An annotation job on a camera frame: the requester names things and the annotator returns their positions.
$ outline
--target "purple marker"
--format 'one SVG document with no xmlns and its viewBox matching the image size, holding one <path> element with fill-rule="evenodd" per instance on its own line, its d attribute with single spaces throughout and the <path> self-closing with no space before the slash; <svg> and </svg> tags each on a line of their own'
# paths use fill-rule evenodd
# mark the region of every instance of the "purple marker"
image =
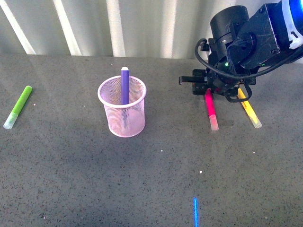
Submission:
<svg viewBox="0 0 303 227">
<path fill-rule="evenodd" d="M 121 104 L 129 104 L 129 70 L 127 67 L 121 69 Z"/>
</svg>

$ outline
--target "blue light streak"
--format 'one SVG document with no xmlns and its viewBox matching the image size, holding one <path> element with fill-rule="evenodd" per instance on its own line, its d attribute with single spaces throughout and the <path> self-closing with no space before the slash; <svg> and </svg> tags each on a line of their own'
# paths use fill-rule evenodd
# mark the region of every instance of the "blue light streak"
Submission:
<svg viewBox="0 0 303 227">
<path fill-rule="evenodd" d="M 199 227 L 199 214 L 198 214 L 198 200 L 196 197 L 194 197 L 194 222 L 195 227 Z"/>
</svg>

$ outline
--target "gray countertop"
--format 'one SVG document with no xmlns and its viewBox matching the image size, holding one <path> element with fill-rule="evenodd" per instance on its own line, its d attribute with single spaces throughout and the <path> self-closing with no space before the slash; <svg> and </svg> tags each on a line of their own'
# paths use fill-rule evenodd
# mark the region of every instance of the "gray countertop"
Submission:
<svg viewBox="0 0 303 227">
<path fill-rule="evenodd" d="M 122 66 L 147 86 L 144 130 L 113 135 L 99 85 Z M 26 85 L 13 129 L 0 128 L 0 226 L 190 227 L 303 223 L 303 65 L 260 77 L 241 104 L 203 98 L 179 76 L 196 60 L 0 56 L 0 119 Z"/>
</svg>

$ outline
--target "mesh pencil cup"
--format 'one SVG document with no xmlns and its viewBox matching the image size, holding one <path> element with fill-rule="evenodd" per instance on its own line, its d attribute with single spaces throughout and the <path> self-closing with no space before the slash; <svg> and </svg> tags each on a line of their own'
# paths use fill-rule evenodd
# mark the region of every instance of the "mesh pencil cup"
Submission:
<svg viewBox="0 0 303 227">
<path fill-rule="evenodd" d="M 108 127 L 119 137 L 132 137 L 145 127 L 145 84 L 136 77 L 129 77 L 129 104 L 121 105 L 121 76 L 105 80 L 98 89 L 104 105 Z"/>
</svg>

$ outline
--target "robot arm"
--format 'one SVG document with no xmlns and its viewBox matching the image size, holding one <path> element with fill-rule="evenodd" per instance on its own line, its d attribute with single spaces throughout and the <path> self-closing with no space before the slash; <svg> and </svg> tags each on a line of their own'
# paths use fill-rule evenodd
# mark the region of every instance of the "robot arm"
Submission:
<svg viewBox="0 0 303 227">
<path fill-rule="evenodd" d="M 213 38 L 201 39 L 195 47 L 197 59 L 206 70 L 194 70 L 193 77 L 180 77 L 193 83 L 193 93 L 223 95 L 229 102 L 248 100 L 256 77 L 303 56 L 303 0 L 281 0 L 264 4 L 251 18 L 244 6 L 233 6 L 211 20 Z M 199 50 L 209 52 L 208 62 Z M 248 97 L 234 99 L 240 84 Z"/>
</svg>

